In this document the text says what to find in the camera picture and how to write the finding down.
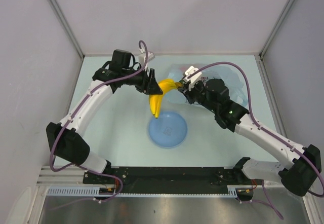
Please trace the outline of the yellow fake banana bunch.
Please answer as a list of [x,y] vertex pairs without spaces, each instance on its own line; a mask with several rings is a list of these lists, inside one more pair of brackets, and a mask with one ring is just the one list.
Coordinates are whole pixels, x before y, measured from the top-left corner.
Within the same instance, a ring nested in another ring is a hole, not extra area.
[[160,81],[158,85],[163,92],[162,95],[149,96],[150,111],[155,118],[159,117],[163,97],[171,90],[177,90],[178,88],[183,86],[180,82],[175,82],[173,79],[164,79]]

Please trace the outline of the light blue printed plastic bag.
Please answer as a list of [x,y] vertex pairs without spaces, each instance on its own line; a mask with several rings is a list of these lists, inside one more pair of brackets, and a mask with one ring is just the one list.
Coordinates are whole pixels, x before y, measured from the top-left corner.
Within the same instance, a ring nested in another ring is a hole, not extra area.
[[[191,67],[190,64],[173,64],[166,72],[166,78],[175,82],[183,78],[183,73]],[[229,90],[229,97],[236,103],[247,107],[248,96],[243,90],[245,82],[240,79],[238,73],[230,67],[217,65],[202,71],[200,80],[205,84],[211,79],[222,79]]]

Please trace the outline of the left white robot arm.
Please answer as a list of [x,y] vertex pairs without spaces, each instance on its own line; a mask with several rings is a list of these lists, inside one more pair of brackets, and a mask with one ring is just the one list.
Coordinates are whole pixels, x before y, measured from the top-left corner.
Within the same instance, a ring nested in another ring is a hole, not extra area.
[[114,50],[112,59],[95,72],[87,92],[73,110],[59,123],[50,122],[47,125],[52,171],[57,171],[53,163],[54,157],[59,157],[70,165],[93,171],[100,183],[111,180],[111,163],[92,152],[83,135],[98,109],[121,86],[134,86],[146,95],[163,93],[155,79],[154,69],[147,67],[154,54],[143,48],[140,52],[136,59],[128,51]]

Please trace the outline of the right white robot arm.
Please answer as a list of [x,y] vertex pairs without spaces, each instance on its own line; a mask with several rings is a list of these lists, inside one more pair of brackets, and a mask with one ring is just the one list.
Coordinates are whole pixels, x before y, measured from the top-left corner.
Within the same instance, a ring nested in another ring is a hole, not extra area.
[[243,157],[235,165],[234,180],[245,184],[250,179],[280,182],[291,193],[303,197],[321,172],[320,150],[295,143],[252,118],[252,112],[230,99],[222,79],[194,84],[181,80],[178,91],[190,104],[198,103],[214,114],[217,124],[241,135],[270,153],[276,163],[256,161]]

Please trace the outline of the blue plastic plate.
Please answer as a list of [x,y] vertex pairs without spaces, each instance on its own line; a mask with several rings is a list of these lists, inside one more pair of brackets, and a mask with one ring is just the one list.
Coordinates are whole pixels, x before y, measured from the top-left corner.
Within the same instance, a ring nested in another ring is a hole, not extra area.
[[151,117],[147,132],[150,140],[157,146],[174,148],[186,139],[188,126],[186,120],[179,113],[162,111],[158,118]]

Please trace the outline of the aluminium right side rail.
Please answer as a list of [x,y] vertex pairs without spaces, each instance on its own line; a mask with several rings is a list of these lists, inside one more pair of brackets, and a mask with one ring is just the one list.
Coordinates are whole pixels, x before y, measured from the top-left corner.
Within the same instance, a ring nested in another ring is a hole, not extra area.
[[273,117],[275,129],[278,134],[282,135],[282,137],[288,138],[286,127],[284,126],[284,122],[282,120],[282,116],[279,111],[277,100],[275,98],[274,90],[272,88],[270,78],[266,71],[264,61],[258,54],[254,55],[254,57],[255,57],[258,72],[260,74],[261,81],[262,81],[262,84],[263,84],[263,87],[265,90],[267,101],[268,101],[268,104],[270,107],[271,115]]

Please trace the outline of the aluminium rail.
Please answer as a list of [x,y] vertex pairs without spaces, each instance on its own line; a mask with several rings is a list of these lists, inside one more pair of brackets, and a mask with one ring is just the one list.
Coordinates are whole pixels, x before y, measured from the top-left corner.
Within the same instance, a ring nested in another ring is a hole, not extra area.
[[282,135],[282,137],[288,138],[286,127],[284,126],[284,122],[282,120],[282,116],[279,111],[277,100],[275,98],[274,90],[272,88],[270,78],[266,71],[264,61],[258,54],[254,55],[254,57],[255,57],[258,72],[260,74],[261,81],[262,81],[262,84],[263,84],[263,87],[265,90],[267,101],[268,101],[268,104],[270,107],[271,115],[273,117],[275,129],[278,134]]
[[[248,184],[251,181],[241,172],[226,167],[113,167],[111,175],[118,177],[124,185],[136,182],[185,183],[197,182],[215,185]],[[40,171],[40,185],[113,185],[115,179],[89,173],[77,167],[68,167],[54,172],[49,167]]]

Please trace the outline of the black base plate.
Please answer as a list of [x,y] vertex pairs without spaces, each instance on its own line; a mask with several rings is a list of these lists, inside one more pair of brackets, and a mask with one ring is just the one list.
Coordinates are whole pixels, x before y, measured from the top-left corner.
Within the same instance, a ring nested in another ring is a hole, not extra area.
[[108,170],[123,184],[126,195],[216,195],[229,194],[230,186],[249,189],[261,186],[235,168],[224,167],[115,167]]

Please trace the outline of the aluminium corner post left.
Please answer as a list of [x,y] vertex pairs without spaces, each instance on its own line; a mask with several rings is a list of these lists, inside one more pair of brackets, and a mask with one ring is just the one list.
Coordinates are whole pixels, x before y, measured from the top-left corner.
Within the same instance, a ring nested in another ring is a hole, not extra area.
[[78,56],[83,60],[85,55],[84,52],[81,49],[81,46],[79,45],[79,42],[77,41],[74,32],[72,31],[72,28],[68,22],[68,20],[66,19],[59,3],[57,0],[48,0],[55,16],[57,17],[60,25],[62,26],[67,38],[69,39],[69,41],[71,42],[73,48],[75,49],[76,53],[78,54]]

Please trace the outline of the aluminium corner post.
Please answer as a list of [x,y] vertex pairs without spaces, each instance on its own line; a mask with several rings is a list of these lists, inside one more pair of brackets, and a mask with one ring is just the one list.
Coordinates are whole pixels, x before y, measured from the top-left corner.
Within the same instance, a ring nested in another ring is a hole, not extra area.
[[73,48],[75,49],[76,53],[78,54],[78,56],[83,60],[85,55],[84,52],[81,49],[81,46],[79,45],[79,42],[77,41],[74,32],[72,31],[72,28],[68,22],[68,20],[66,19],[59,3],[57,0],[48,0],[55,16],[57,17],[60,25],[62,26],[67,38],[69,39],[69,41],[71,42]]
[[285,22],[286,18],[288,17],[289,12],[291,11],[293,5],[295,4],[296,0],[287,0],[287,2],[285,3],[278,19],[276,20],[274,27],[272,28],[268,38],[266,39],[265,44],[263,45],[262,49],[259,52],[259,57],[261,59],[264,58],[264,56],[266,55],[270,45],[272,44],[273,39],[275,38],[275,36],[277,35],[277,33],[279,32],[281,26],[283,25],[283,23]]

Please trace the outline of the aluminium front rail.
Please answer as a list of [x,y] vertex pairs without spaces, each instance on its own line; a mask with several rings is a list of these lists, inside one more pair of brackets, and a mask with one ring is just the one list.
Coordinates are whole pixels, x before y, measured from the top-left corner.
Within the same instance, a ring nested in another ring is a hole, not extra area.
[[[226,167],[113,167],[111,175],[118,177],[124,185],[136,182],[185,183],[197,182],[215,185],[248,184],[251,181],[241,172]],[[113,185],[115,179],[89,173],[77,167],[68,167],[54,172],[49,167],[40,171],[40,185]]]

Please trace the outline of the aluminium corner post right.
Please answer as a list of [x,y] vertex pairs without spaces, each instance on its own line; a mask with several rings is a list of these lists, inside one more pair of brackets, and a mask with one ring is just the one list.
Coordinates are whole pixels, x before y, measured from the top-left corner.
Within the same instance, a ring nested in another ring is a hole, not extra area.
[[283,23],[285,22],[286,18],[288,17],[289,12],[291,11],[293,5],[295,4],[296,0],[287,0],[287,2],[285,3],[278,19],[276,20],[274,27],[272,28],[268,38],[266,39],[265,44],[263,45],[262,49],[259,52],[259,57],[261,59],[264,58],[264,56],[266,55],[270,45],[272,44],[273,39],[275,38],[275,36],[277,35],[277,33],[279,32],[281,26],[283,25]]

